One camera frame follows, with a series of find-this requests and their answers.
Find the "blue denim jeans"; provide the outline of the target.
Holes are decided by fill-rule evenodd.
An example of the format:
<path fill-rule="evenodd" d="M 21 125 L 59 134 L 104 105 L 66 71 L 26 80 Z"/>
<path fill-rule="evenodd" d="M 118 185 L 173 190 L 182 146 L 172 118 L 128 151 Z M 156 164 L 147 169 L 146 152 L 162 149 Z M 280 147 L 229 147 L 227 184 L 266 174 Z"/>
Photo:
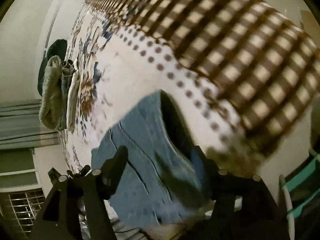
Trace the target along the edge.
<path fill-rule="evenodd" d="M 209 204 L 191 162 L 192 141 L 169 95 L 158 90 L 107 130 L 92 150 L 93 168 L 120 146 L 128 161 L 110 204 L 126 225 L 149 228 L 182 222 Z"/>

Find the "teal white rack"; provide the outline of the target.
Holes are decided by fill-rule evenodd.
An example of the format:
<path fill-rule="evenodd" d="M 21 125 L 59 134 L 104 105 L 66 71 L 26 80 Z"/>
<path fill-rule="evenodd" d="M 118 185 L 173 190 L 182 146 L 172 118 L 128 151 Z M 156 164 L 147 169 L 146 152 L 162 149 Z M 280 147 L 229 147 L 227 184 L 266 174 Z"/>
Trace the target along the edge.
<path fill-rule="evenodd" d="M 290 239 L 319 239 L 319 153 L 311 149 L 291 174 L 281 174 L 279 187 Z"/>

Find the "grey fleece folded garment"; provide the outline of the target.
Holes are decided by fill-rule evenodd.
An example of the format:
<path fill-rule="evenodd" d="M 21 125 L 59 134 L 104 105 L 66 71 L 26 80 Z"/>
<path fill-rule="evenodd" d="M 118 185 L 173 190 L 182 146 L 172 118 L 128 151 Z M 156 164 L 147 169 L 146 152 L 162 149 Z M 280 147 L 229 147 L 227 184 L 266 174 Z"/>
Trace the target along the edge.
<path fill-rule="evenodd" d="M 44 75 L 40 122 L 48 129 L 57 129 L 62 115 L 61 76 L 62 61 L 51 58 L 52 65 L 47 66 Z"/>

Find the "green striped curtain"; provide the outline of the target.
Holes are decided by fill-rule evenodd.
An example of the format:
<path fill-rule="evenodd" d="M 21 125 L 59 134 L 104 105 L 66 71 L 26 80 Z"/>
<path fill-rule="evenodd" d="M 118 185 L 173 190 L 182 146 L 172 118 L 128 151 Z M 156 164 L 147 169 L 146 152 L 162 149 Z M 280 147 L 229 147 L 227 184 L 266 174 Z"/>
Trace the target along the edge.
<path fill-rule="evenodd" d="M 41 100 L 1 103 L 1 150 L 59 144 L 58 133 L 41 124 Z"/>

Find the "floral bed sheet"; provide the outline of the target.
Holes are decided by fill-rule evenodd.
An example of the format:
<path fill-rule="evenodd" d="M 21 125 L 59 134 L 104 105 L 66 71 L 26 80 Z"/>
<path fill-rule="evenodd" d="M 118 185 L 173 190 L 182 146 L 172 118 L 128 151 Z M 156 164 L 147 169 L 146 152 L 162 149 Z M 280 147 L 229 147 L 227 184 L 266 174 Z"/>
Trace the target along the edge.
<path fill-rule="evenodd" d="M 161 89 L 208 158 L 250 176 L 319 92 L 319 48 L 264 0 L 85 0 L 66 57 L 79 88 L 60 138 L 75 171 Z"/>

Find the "white bed headboard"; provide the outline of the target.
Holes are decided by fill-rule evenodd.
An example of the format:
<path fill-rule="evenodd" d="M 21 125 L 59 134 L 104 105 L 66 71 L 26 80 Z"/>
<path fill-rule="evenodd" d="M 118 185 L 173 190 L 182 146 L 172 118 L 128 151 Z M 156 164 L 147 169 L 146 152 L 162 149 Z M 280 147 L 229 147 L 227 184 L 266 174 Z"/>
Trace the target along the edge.
<path fill-rule="evenodd" d="M 53 0 L 47 11 L 35 54 L 41 63 L 48 48 L 58 39 L 67 40 L 85 0 Z"/>

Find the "window with frame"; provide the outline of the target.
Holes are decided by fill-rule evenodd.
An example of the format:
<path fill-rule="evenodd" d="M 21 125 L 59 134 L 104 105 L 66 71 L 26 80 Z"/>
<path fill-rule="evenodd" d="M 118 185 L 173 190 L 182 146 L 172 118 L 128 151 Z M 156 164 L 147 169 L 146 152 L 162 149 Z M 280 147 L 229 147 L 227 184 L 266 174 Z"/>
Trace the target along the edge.
<path fill-rule="evenodd" d="M 44 203 L 31 148 L 1 150 L 1 221 L 15 239 L 28 239 Z"/>

